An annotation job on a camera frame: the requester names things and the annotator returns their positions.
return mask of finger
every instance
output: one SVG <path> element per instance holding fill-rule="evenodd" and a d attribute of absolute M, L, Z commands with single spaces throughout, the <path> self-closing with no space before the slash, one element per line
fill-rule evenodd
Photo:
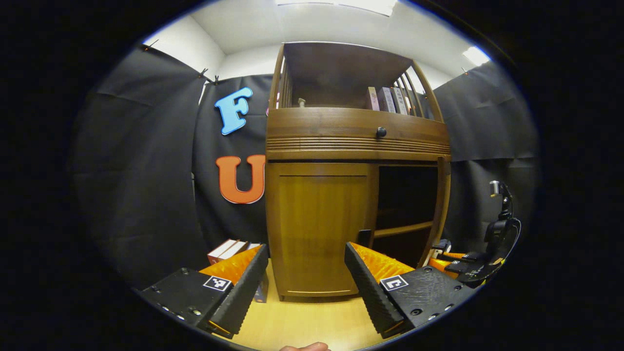
<path fill-rule="evenodd" d="M 324 342 L 315 342 L 311 345 L 300 348 L 301 351 L 327 351 L 327 349 L 328 346 Z"/>

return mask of white wall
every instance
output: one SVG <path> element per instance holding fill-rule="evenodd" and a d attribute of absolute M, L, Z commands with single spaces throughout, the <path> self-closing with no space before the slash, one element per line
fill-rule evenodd
<path fill-rule="evenodd" d="M 144 44 L 152 45 L 154 49 L 162 51 L 184 62 L 194 70 L 214 78 L 219 66 L 225 57 L 223 51 L 214 40 L 191 16 L 185 16 L 148 37 Z"/>
<path fill-rule="evenodd" d="M 217 71 L 219 80 L 254 74 L 272 74 L 275 70 L 275 61 L 279 51 L 280 45 L 270 45 L 227 55 Z M 429 85 L 431 85 L 431 89 L 435 89 L 454 78 L 420 62 L 418 62 L 418 66 L 427 78 Z M 416 73 L 411 69 L 407 73 L 410 79 L 412 79 L 416 91 L 422 92 L 422 86 L 418 81 L 418 77 L 416 77 Z"/>

